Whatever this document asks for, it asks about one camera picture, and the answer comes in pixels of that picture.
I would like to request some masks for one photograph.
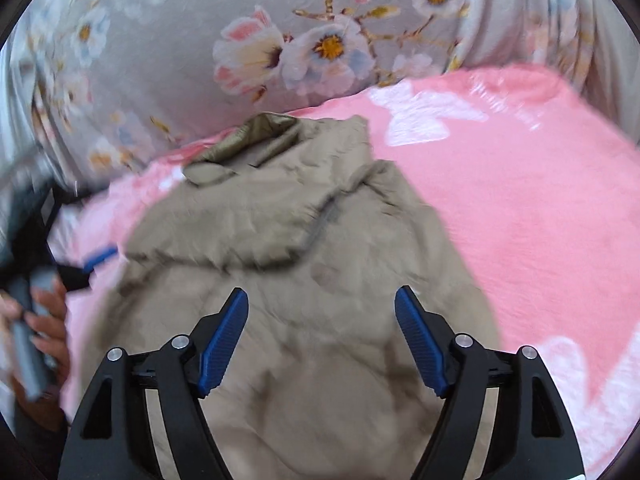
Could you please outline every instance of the pink flower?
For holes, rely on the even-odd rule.
[[[233,20],[213,46],[214,79],[228,94],[240,95],[264,85],[280,70],[284,38],[261,7]]]

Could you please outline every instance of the finger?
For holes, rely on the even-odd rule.
[[[53,339],[66,340],[65,322],[53,316],[36,316],[33,312],[26,312],[24,320],[36,332],[42,332]]]
[[[31,338],[33,345],[41,352],[53,357],[60,366],[69,368],[71,359],[69,358],[69,348],[62,339],[45,339],[39,336]]]
[[[39,288],[31,289],[31,295],[33,296],[33,299],[46,308],[53,317],[65,320],[66,304],[64,297],[61,298],[53,292],[41,290]]]
[[[65,285],[62,283],[62,280],[58,275],[56,275],[55,278],[53,278],[53,292],[54,294],[57,294],[60,298],[63,298],[63,299],[66,296]]]
[[[56,370],[56,380],[58,381],[58,386],[62,387],[66,380],[69,378],[71,370],[69,367],[58,365],[58,369]]]
[[[22,307],[7,294],[0,294],[0,316],[9,321],[20,319]]]

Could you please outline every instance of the gray floral fabric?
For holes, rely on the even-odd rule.
[[[258,111],[461,66],[543,63],[580,90],[593,23],[593,0],[35,0],[12,62],[35,81],[36,140],[73,182]]]

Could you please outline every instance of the gray handle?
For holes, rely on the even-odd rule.
[[[7,287],[7,292],[25,311],[41,316],[47,311],[43,306],[33,302],[30,286],[51,290],[55,273],[55,269],[38,269],[31,275],[31,283],[24,277],[16,277]],[[12,324],[12,333],[15,358],[27,400],[33,402],[41,397],[57,395],[59,389],[56,373],[51,366],[55,361],[40,352],[31,342],[31,336],[36,335],[36,332],[23,320],[18,320]]]

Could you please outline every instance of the blue gripper pad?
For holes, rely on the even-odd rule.
[[[202,353],[198,391],[203,397],[220,386],[248,317],[249,298],[244,290],[239,290]]]
[[[405,287],[398,289],[395,300],[396,319],[425,386],[433,389],[437,396],[444,397],[449,389],[445,377],[445,358],[422,318],[420,311],[424,312],[424,309],[412,296],[413,293],[407,292]]]

